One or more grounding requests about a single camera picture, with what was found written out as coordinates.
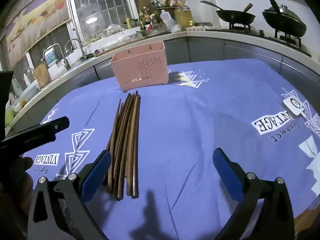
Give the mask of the person's left hand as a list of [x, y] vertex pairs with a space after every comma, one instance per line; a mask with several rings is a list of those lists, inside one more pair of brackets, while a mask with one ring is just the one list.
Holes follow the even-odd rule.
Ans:
[[14, 156], [1, 160], [1, 239], [26, 239], [33, 179], [27, 170], [30, 157]]

